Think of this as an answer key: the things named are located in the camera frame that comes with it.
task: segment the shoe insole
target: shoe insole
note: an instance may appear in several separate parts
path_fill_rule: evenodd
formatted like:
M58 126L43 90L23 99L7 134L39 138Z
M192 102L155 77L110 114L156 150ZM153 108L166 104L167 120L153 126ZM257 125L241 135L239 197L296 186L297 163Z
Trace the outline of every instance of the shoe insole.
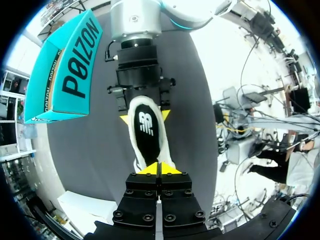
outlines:
M160 153L159 124L155 113L147 105L139 105L134 114L134 132L137 147L147 166L157 161Z

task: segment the bolt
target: bolt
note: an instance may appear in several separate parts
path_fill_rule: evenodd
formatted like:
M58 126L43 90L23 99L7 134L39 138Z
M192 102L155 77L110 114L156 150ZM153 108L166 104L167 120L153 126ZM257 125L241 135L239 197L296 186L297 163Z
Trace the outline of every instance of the bolt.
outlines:
M204 211L197 211L194 215L199 219L203 219L205 217L205 212Z
M168 215L166 215L165 217L164 217L164 220L166 221L166 222L173 222L174 220L176 220L176 216L175 215L173 215L173 214L168 214Z
M133 193L134 193L134 191L131 190L131 189L127 189L127 190L125 191L125 194L128 194L128 195L131 195L131 194L133 194Z
M191 190L191 189L186 189L186 190L184 191L184 193L185 193L186 195L191 195L191 194L192 194L192 190Z
M270 225L270 227L273 228L273 229L278 226L278 224L277 224L277 222L276 222L275 220L271 220L270 223L269 223L269 225Z
M130 17L130 22L136 23L136 22L138 22L138 19L139 19L139 17L137 15L131 16Z
M146 195L146 196L152 196L153 193L152 193L152 191L146 191L146 192L145 192L145 195Z
M164 195L166 196L172 196L174 193L171 190L167 190L164 192Z
M266 218L267 218L267 214L266 214L266 213L264 213L264 212L262 212L262 213L260 214L260 218L262 218L262 219L266 219Z
M113 216L116 218L116 219L119 219L123 216L124 214L122 213L122 211L120 210L116 210L113 212Z
M146 214L142 217L143 221L151 222L154 219L154 216L151 214Z

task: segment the new balance logo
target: new balance logo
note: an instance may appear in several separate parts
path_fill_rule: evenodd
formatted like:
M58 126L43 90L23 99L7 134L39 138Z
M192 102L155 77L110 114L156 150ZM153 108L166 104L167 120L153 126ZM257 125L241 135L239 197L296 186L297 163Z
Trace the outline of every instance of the new balance logo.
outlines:
M145 132L146 134L149 134L151 136L154 135L154 131L152 128L152 118L149 113L139 112L139 122L140 125L140 131Z

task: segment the gray backdrop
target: gray backdrop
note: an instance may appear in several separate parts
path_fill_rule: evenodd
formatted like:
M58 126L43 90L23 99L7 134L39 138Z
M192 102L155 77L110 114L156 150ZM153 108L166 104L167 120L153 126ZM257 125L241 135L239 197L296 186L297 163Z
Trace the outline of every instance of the gray backdrop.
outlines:
M117 82L117 62L104 62L111 41L109 13L98 17L103 34L95 57L90 115L47 125L53 161L66 190L120 202L135 158L127 125L107 87ZM173 26L161 16L163 30ZM165 121L172 160L191 176L201 208L210 213L217 175L215 117L205 72L187 32L164 32L155 44L163 75L176 79ZM114 43L111 54L120 44Z

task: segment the white lab coat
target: white lab coat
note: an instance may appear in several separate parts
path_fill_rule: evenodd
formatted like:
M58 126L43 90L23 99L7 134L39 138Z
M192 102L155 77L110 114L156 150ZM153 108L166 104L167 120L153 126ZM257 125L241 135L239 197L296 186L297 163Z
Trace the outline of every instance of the white lab coat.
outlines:
M308 153L293 152L289 159L286 184L292 187L306 186L308 189L314 178L315 160L320 149L320 137L314 139L314 147Z

